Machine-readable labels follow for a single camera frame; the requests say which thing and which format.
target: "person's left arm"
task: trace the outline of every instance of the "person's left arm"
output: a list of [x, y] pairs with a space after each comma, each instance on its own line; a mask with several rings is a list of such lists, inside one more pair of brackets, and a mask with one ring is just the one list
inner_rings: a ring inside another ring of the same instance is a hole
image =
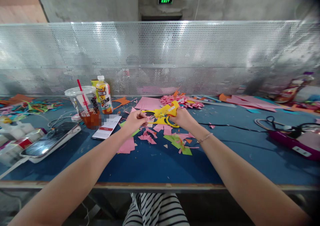
[[9, 226], [62, 225], [89, 194], [121, 145], [146, 122], [147, 118], [141, 111], [132, 112], [119, 131], [58, 174], [23, 207]]

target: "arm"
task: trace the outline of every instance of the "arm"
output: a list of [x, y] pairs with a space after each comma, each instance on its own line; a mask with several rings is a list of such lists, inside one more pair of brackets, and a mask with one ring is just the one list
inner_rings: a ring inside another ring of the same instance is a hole
[[[186, 109], [170, 120], [192, 133], [197, 140], [210, 134]], [[231, 195], [255, 225], [305, 225], [309, 216], [282, 190], [215, 136], [201, 143], [210, 162]]]
[[89, 194], [121, 145], [146, 122], [147, 118], [141, 111], [132, 112], [119, 131], [58, 174], [9, 225], [62, 225]]

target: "phone screen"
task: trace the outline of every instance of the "phone screen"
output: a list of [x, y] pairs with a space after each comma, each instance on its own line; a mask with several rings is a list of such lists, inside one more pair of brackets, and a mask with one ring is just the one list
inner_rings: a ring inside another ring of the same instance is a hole
[[40, 156], [48, 151], [56, 142], [58, 142], [63, 136], [65, 136], [70, 130], [72, 130], [78, 123], [64, 122], [54, 130], [48, 132], [45, 136], [39, 139], [37, 142], [30, 145], [21, 152], [23, 155]]

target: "person's right arm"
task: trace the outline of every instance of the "person's right arm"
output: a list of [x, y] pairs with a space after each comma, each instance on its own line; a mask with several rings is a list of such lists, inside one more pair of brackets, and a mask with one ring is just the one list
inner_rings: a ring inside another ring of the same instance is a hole
[[[186, 109], [178, 109], [177, 117], [170, 120], [198, 141], [210, 134]], [[215, 136], [210, 135], [201, 146], [224, 185], [255, 225], [301, 226], [310, 221], [282, 190]]]

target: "red liquid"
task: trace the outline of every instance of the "red liquid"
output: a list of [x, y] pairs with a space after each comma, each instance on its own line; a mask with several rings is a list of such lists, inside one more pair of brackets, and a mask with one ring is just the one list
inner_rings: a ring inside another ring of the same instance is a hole
[[94, 109], [89, 109], [89, 115], [86, 111], [80, 113], [80, 118], [83, 120], [84, 124], [88, 129], [97, 129], [101, 126], [101, 117], [100, 111], [97, 109], [95, 112]]

